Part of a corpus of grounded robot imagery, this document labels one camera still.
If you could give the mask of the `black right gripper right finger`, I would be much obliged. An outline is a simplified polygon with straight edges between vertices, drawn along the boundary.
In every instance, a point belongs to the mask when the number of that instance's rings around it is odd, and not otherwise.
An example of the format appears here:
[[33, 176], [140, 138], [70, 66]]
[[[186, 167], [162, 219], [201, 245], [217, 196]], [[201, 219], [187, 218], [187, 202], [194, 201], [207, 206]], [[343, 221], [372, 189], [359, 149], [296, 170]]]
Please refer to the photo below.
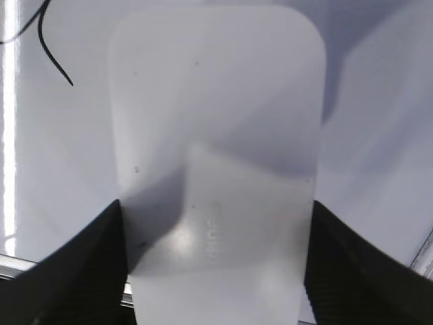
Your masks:
[[432, 323], [432, 281], [377, 249], [318, 201], [304, 287], [318, 324]]

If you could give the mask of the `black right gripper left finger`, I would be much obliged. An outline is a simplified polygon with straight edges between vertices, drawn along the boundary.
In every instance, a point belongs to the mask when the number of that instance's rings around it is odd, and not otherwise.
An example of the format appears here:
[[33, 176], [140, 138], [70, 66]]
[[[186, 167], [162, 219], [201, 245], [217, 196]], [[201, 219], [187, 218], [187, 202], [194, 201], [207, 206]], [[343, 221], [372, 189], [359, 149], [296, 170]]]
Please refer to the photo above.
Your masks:
[[115, 200], [62, 248], [1, 283], [1, 323], [116, 324], [127, 274]]

